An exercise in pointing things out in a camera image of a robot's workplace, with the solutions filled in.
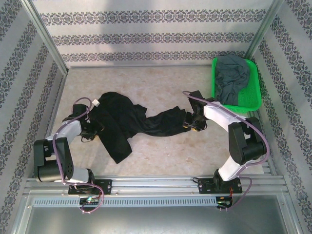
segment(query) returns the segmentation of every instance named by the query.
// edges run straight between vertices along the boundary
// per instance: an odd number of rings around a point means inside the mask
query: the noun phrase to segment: beige floor
[[[128,96],[134,104],[148,108],[147,116],[179,106],[191,111],[183,90],[211,95],[210,67],[139,67],[70,69],[53,132],[71,113],[73,102],[82,96],[99,98],[109,91]],[[229,156],[228,135],[208,121],[202,132],[190,131],[171,137],[137,134],[129,139],[133,152],[120,164],[110,158],[100,140],[70,145],[74,165],[91,168],[95,175],[211,175]],[[245,170],[262,174],[261,166]]]

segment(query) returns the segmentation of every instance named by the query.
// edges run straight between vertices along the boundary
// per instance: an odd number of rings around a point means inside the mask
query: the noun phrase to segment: white robotic arm
[[[74,167],[69,150],[69,144],[75,137],[83,135],[87,139],[93,139],[102,129],[98,124],[89,121],[88,114],[74,120],[83,113],[87,113],[87,107],[82,104],[74,104],[73,113],[64,119],[59,132],[56,133],[55,143],[64,173],[63,176],[65,181],[69,183],[93,183],[94,180],[90,169]],[[55,154],[52,143],[53,137],[55,134],[34,143],[34,174],[37,181],[40,182],[60,182],[62,179],[57,160],[51,157]]]
[[[226,181],[237,178],[238,174],[246,168],[246,165],[254,163],[267,152],[266,145],[260,135],[242,122],[245,120],[261,132],[257,118],[233,116],[231,112],[221,108],[220,102],[213,100],[213,98],[204,99],[199,91],[187,95],[194,112],[186,114],[185,127],[191,127],[196,131],[205,130],[207,128],[206,121],[212,120],[229,133],[230,156],[214,174],[214,183],[218,187]]]

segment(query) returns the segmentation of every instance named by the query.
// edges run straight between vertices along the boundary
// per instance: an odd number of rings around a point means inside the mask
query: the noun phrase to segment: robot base
[[[110,195],[112,191],[111,179],[96,179],[94,184],[100,186],[105,195]],[[69,186],[68,195],[99,195],[99,189],[90,187],[88,185]]]
[[[216,186],[213,178],[201,178],[198,180],[199,194],[229,194],[231,189],[233,194],[241,194],[243,192],[239,178],[223,181],[219,187]]]

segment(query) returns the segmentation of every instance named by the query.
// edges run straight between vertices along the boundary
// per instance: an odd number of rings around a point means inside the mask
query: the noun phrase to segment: gray cloth
[[[215,66],[214,97],[221,104],[238,105],[238,92],[247,86],[250,70],[243,58],[218,56]]]

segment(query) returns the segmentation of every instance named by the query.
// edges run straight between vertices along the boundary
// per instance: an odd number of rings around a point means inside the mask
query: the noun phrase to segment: wire
[[[77,188],[76,186],[74,186],[75,187],[75,190],[83,190],[83,189],[90,189],[90,188],[93,188],[93,186],[89,186],[89,187],[85,187],[85,188]]]
[[[100,198],[101,198],[101,191],[99,192],[97,199],[100,199]]]
[[[218,206],[221,206],[223,209],[225,209],[226,211],[228,211],[228,208],[227,208],[226,206],[221,205],[221,204],[219,204],[219,203],[217,204],[217,207],[218,207]]]
[[[232,197],[233,196],[233,189],[232,189],[232,187],[230,187],[230,197]]]
[[[60,161],[60,157],[59,157],[58,149],[57,149],[57,145],[56,145],[57,136],[58,136],[58,134],[62,131],[62,129],[63,129],[64,127],[66,127],[66,126],[67,126],[68,124],[70,124],[71,122],[73,122],[73,121],[79,119],[80,117],[82,117],[82,116],[84,116],[84,115],[86,115],[86,114],[88,114],[88,113],[90,112],[90,109],[91,109],[91,107],[92,107],[92,101],[91,101],[88,97],[81,97],[81,98],[77,99],[77,100],[75,101],[74,105],[75,105],[77,102],[79,102],[80,100],[83,100],[83,99],[86,99],[86,100],[88,100],[88,101],[90,102],[90,105],[89,105],[89,107],[87,107],[87,110],[86,110],[84,113],[82,113],[80,116],[77,116],[77,117],[71,119],[70,121],[66,122],[66,123],[63,124],[62,126],[60,126],[60,128],[59,128],[59,129],[55,132],[55,134],[53,135],[52,145],[53,145],[54,154],[55,154],[55,156],[56,156],[56,160],[57,160],[57,163],[58,163],[58,169],[59,169],[59,173],[60,173],[60,176],[61,176],[61,180],[62,180],[63,185],[66,185],[66,184],[67,184],[67,185],[74,185],[74,186],[77,186],[77,185],[78,185],[78,186],[86,186],[86,185],[87,185],[87,186],[91,186],[91,187],[93,187],[93,188],[97,188],[97,189],[100,190],[100,195],[102,195],[103,198],[99,200],[98,205],[97,205],[94,209],[92,209],[92,210],[90,210],[90,211],[85,211],[85,210],[84,210],[84,205],[83,205],[82,207],[79,207],[79,209],[80,209],[83,213],[88,213],[88,214],[90,214],[90,213],[96,211],[96,210],[103,204],[103,201],[104,201],[104,191],[103,191],[103,189],[102,189],[100,186],[98,186],[98,185],[96,185],[96,184],[67,182],[67,181],[65,180],[65,177],[64,177],[64,171],[63,171],[63,168],[62,168],[62,164],[61,164],[61,161]]]
[[[82,136],[80,141],[81,141],[82,143],[88,143],[88,142],[90,142],[90,141],[92,141],[92,140],[89,140],[89,141],[83,141],[83,136]]]
[[[259,162],[253,162],[253,163],[248,163],[245,165],[245,167],[242,167],[234,176],[237,176],[238,178],[243,178],[243,179],[249,179],[250,180],[250,184],[247,188],[247,190],[244,192],[244,194],[242,195],[242,197],[235,203],[233,204],[230,208],[228,208],[227,210],[231,209],[232,207],[234,207],[235,205],[237,205],[238,203],[241,202],[241,200],[245,197],[245,195],[249,192],[252,184],[253,184],[253,180],[249,177],[240,177],[239,174],[245,169],[247,168],[247,166],[254,166],[254,165],[258,165],[258,164],[261,164],[263,162],[265,162],[266,160],[268,160],[269,156],[270,156],[270,147],[269,147],[269,143],[268,141],[266,140],[266,138],[264,137],[264,135],[262,134],[262,132],[257,129],[255,126],[253,126],[251,123],[247,122],[246,120],[244,120],[243,118],[241,118],[239,115],[235,114],[234,112],[228,110],[227,108],[225,108],[223,105],[221,104],[217,104],[217,103],[213,103],[213,102],[209,102],[207,100],[204,100],[204,99],[201,99],[201,98],[197,98],[197,97],[193,97],[190,95],[191,92],[189,91],[183,91],[182,92],[184,95],[186,95],[188,98],[192,98],[194,100],[197,100],[197,101],[201,101],[201,102],[205,102],[207,105],[209,106],[213,106],[213,107],[216,107],[216,108],[219,108],[221,110],[223,110],[224,112],[226,112],[227,114],[233,116],[234,118],[238,119],[239,121],[245,123],[247,126],[249,126],[250,128],[252,128],[256,133],[258,133],[258,135],[262,138],[265,146],[266,146],[266,150],[267,150],[267,153],[265,155],[265,157],[260,160]]]
[[[202,179],[197,178],[197,177],[194,177],[194,178],[192,179],[192,181],[193,181],[194,183],[196,183],[196,184],[199,184],[199,183],[201,182],[202,184],[214,185],[214,183],[209,183],[208,181],[202,180]]]

